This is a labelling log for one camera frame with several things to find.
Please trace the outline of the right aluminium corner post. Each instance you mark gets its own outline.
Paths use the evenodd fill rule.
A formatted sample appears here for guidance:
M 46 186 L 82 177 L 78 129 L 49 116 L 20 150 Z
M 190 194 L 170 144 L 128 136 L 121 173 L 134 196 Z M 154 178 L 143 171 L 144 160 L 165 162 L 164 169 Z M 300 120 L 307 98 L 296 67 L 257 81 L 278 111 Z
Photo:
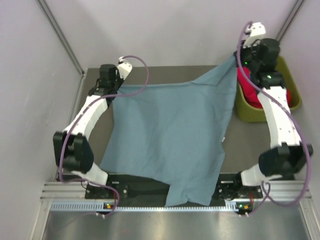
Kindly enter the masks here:
M 293 7 L 289 11 L 289 14 L 287 15 L 284 23 L 280 27 L 280 30 L 278 31 L 278 33 L 275 37 L 275 39 L 277 41 L 280 42 L 284 38 L 285 34 L 287 33 L 291 24 L 294 22 L 295 18 L 297 17 L 299 11 L 302 9 L 305 2 L 306 2 L 306 0 L 295 0 L 294 1 Z

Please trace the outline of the light blue t shirt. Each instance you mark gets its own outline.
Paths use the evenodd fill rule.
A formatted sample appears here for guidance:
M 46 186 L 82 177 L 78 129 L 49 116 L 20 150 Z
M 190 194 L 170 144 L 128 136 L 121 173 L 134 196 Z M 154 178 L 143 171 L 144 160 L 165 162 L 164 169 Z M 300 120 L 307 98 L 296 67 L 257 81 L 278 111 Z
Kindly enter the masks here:
M 123 85 L 100 168 L 169 185 L 165 202 L 208 206 L 225 159 L 237 91 L 236 60 L 183 83 Z

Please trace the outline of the olive green plastic bin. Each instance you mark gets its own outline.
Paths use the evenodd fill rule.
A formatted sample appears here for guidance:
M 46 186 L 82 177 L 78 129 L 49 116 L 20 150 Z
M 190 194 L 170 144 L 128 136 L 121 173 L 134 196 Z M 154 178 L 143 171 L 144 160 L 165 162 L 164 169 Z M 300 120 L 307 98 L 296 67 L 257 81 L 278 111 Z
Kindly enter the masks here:
M 290 90 L 291 92 L 292 107 L 290 108 L 290 111 L 294 112 L 301 106 L 302 100 L 287 63 L 282 56 L 277 58 L 276 70 L 282 73 L 286 90 Z M 263 108 L 252 107 L 246 102 L 242 88 L 238 82 L 236 88 L 235 110 L 239 119 L 246 123 L 265 122 L 266 117 Z

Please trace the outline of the pink t shirt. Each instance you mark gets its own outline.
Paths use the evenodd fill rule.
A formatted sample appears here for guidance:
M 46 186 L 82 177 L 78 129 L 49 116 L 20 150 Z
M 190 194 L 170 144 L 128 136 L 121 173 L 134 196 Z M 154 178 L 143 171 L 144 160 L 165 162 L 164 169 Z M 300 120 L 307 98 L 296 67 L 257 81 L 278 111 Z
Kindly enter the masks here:
M 237 81 L 242 89 L 245 101 L 252 107 L 262 109 L 262 105 L 257 97 L 255 88 L 248 83 L 242 75 L 241 69 L 237 68 Z

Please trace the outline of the left aluminium corner post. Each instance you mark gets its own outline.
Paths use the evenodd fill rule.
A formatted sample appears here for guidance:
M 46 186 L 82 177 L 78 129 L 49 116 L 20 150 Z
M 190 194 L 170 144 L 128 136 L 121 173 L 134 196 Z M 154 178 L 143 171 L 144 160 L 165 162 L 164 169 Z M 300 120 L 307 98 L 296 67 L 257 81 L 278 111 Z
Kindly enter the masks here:
M 43 11 L 49 24 L 53 28 L 53 31 L 55 32 L 58 40 L 62 44 L 64 50 L 66 51 L 69 59 L 71 60 L 73 66 L 75 67 L 76 71 L 82 76 L 85 73 L 85 71 L 82 68 L 79 60 L 77 59 L 74 51 L 72 50 L 65 34 L 63 33 L 59 23 L 57 22 L 50 6 L 48 5 L 48 3 L 45 0 L 36 0 L 36 2 L 39 5 L 39 7 L 41 8 L 41 10 Z

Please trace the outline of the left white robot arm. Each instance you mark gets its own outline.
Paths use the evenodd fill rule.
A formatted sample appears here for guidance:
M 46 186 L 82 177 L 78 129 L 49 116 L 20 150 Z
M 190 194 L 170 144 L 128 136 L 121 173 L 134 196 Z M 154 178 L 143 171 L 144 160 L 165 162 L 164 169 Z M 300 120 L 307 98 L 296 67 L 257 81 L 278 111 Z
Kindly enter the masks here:
M 96 192 L 102 198 L 109 198 L 114 191 L 108 183 L 108 174 L 94 163 L 94 154 L 89 144 L 89 137 L 102 114 L 111 105 L 114 95 L 132 70 L 126 61 L 103 64 L 99 68 L 96 80 L 75 119 L 63 130 L 53 135 L 54 156 L 59 175 L 67 170 L 80 178 L 96 185 Z

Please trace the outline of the red t shirt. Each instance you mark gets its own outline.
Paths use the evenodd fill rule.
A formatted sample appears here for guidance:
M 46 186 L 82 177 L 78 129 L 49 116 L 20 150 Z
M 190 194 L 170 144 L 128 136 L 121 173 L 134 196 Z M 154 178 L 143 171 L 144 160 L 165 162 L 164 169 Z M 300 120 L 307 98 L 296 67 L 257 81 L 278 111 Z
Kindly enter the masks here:
M 289 89 L 286 90 L 286 102 L 288 107 L 291 108 L 293 105 L 293 98 Z

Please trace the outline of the aluminium corner post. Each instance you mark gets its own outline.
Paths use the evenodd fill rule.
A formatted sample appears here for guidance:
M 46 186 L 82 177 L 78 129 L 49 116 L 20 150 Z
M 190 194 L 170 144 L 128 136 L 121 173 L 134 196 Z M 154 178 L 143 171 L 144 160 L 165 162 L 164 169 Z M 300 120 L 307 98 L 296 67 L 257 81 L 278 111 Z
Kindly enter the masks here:
M 295 0 L 294 1 L 293 7 L 289 11 L 289 14 L 287 15 L 284 23 L 280 27 L 280 30 L 278 31 L 278 33 L 275 37 L 275 39 L 277 41 L 280 42 L 284 38 L 285 34 L 287 33 L 291 24 L 294 22 L 295 18 L 297 17 L 299 11 L 302 9 L 305 2 L 306 2 L 306 0 Z
M 49 24 L 53 28 L 53 31 L 55 32 L 58 40 L 62 44 L 64 50 L 66 51 L 69 59 L 71 60 L 73 66 L 75 67 L 76 71 L 82 76 L 85 73 L 85 71 L 82 68 L 79 60 L 77 59 L 74 51 L 72 50 L 65 34 L 63 33 L 59 23 L 57 22 L 50 6 L 48 5 L 48 3 L 45 0 L 36 0 L 36 2 L 39 5 L 39 7 L 41 8 L 41 10 L 43 11 Z

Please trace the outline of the aluminium front rail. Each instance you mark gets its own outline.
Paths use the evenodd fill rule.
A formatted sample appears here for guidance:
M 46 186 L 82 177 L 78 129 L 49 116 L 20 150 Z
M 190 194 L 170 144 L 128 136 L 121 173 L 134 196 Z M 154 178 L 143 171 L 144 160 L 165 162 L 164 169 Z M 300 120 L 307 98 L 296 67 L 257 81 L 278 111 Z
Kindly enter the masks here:
M 269 186 L 265 184 L 264 187 L 270 189 L 269 196 L 277 202 L 294 200 L 304 187 L 304 182 L 301 180 L 270 181 L 269 184 Z M 43 201 L 82 201 L 85 199 L 86 186 L 86 183 L 79 182 L 47 182 L 44 184 L 40 199 Z

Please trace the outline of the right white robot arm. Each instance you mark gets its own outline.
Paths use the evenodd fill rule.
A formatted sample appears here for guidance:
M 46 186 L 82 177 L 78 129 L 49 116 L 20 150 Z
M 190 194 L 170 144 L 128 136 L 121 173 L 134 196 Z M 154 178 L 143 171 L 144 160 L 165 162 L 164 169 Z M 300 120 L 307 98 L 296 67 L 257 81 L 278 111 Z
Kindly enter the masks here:
M 255 89 L 265 114 L 270 134 L 270 149 L 258 163 L 237 174 L 233 192 L 245 198 L 262 181 L 279 179 L 298 173 L 311 157 L 313 147 L 303 143 L 287 100 L 285 78 L 277 70 L 280 43 L 272 38 L 242 40 L 236 52 L 238 66 L 248 68 L 250 75 L 240 73 Z

